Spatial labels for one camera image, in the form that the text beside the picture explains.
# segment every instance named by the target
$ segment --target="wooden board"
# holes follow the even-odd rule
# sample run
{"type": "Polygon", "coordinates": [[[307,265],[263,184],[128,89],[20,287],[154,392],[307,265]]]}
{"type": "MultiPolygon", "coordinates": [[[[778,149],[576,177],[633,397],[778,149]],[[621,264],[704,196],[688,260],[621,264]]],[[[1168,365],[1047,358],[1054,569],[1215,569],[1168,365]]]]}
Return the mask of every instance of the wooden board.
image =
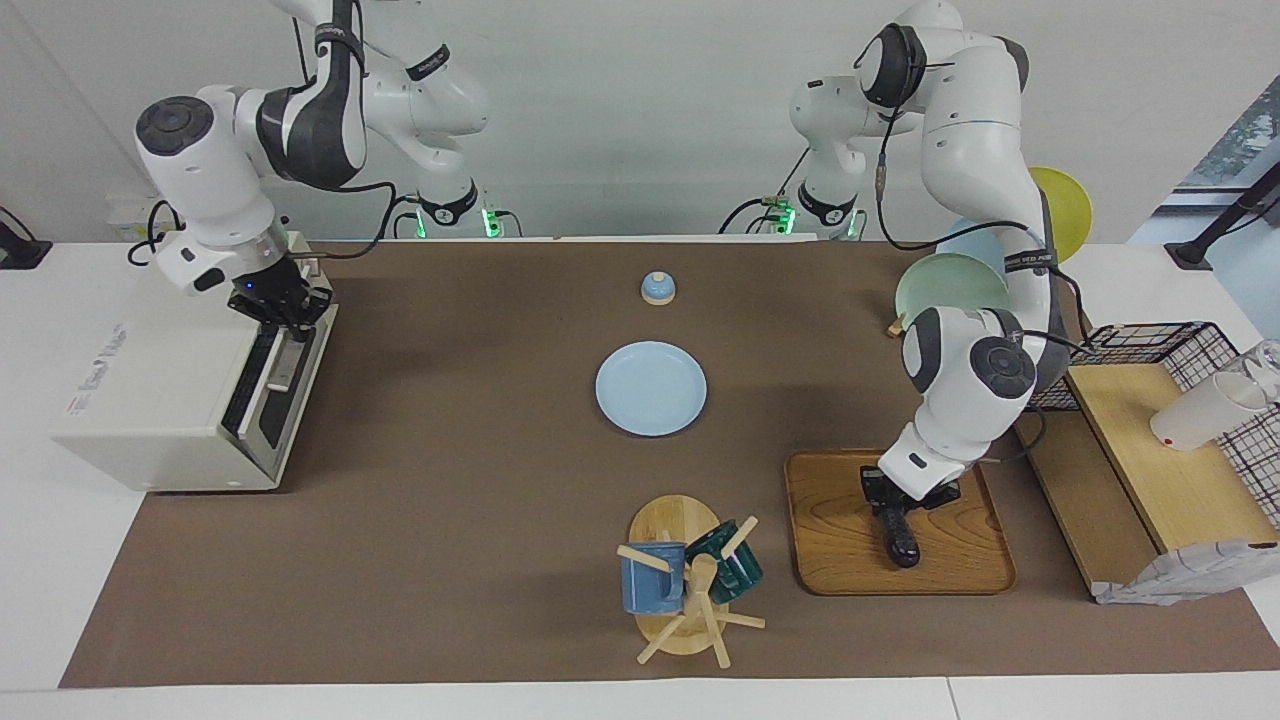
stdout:
{"type": "Polygon", "coordinates": [[[1164,366],[1083,365],[1068,382],[1161,552],[1280,538],[1217,445],[1183,452],[1151,433],[1151,418],[1181,393],[1164,366]]]}
{"type": "Polygon", "coordinates": [[[902,569],[884,553],[881,523],[863,497],[860,469],[879,451],[796,452],[786,462],[800,582],[815,594],[997,594],[1018,574],[979,470],[960,500],[908,515],[922,560],[902,569]]]}
{"type": "MultiPolygon", "coordinates": [[[[1047,434],[1030,464],[1085,587],[1132,582],[1160,555],[1147,527],[1084,414],[1047,413],[1046,421],[1047,434]]],[[[1023,445],[1036,437],[1039,423],[1034,415],[1018,420],[1023,445]]]]}
{"type": "MultiPolygon", "coordinates": [[[[682,542],[689,544],[719,525],[710,507],[687,495],[664,495],[648,502],[636,512],[627,532],[627,542],[682,542]]],[[[728,612],[728,605],[717,605],[728,612]]],[[[636,625],[646,642],[653,642],[671,621],[671,615],[636,615],[636,625]]],[[[724,623],[719,624],[724,632],[724,623]]],[[[701,616],[689,618],[663,641],[662,651],[671,655],[696,655],[712,646],[701,616]]]]}

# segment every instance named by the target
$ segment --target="black stand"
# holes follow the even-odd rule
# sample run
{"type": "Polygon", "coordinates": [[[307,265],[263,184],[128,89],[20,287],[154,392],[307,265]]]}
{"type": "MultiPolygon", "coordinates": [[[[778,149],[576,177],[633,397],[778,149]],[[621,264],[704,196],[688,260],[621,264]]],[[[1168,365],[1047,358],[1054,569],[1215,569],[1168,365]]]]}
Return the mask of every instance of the black stand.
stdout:
{"type": "Polygon", "coordinates": [[[52,246],[46,240],[23,240],[9,225],[0,223],[0,250],[5,251],[0,270],[31,270],[40,265],[52,246]]]}
{"type": "Polygon", "coordinates": [[[1212,270],[1213,265],[1210,265],[1208,260],[1204,260],[1204,254],[1208,252],[1210,246],[1217,238],[1222,237],[1222,233],[1231,229],[1249,210],[1257,208],[1262,202],[1262,199],[1270,195],[1277,186],[1280,186],[1280,163],[1271,165],[1270,170],[1262,173],[1258,182],[1240,193],[1240,199],[1226,210],[1222,210],[1222,214],[1196,236],[1196,240],[1190,242],[1166,243],[1165,251],[1184,270],[1212,270]]]}

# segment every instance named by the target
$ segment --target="yellow plate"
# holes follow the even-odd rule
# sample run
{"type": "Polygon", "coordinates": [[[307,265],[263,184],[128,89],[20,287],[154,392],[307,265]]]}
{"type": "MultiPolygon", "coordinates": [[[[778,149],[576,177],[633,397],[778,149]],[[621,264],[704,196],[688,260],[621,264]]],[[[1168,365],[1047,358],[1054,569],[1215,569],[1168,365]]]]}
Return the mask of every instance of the yellow plate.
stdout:
{"type": "Polygon", "coordinates": [[[1053,246],[1059,261],[1084,245],[1093,229],[1093,202],[1075,178],[1055,168],[1030,168],[1032,179],[1044,191],[1053,224],[1053,246]]]}

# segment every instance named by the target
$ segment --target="mug handle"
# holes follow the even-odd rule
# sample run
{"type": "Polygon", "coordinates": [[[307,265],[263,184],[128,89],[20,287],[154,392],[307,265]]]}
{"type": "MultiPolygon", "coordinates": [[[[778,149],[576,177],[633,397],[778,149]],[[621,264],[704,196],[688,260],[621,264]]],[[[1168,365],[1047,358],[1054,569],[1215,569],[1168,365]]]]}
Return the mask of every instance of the mug handle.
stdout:
{"type": "Polygon", "coordinates": [[[667,591],[664,600],[668,602],[680,600],[685,594],[685,564],[671,562],[671,573],[667,577],[671,579],[671,588],[667,591]]]}

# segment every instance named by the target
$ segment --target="mint green plate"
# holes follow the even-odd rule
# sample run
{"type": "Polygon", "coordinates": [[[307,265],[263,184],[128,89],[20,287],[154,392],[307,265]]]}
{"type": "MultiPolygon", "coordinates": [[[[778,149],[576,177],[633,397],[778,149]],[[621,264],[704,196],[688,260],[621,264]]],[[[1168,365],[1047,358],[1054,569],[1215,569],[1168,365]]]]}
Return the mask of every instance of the mint green plate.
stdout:
{"type": "Polygon", "coordinates": [[[904,328],[927,307],[1011,309],[1005,279],[982,260],[956,252],[929,255],[908,268],[897,282],[893,306],[905,315],[904,328]]]}

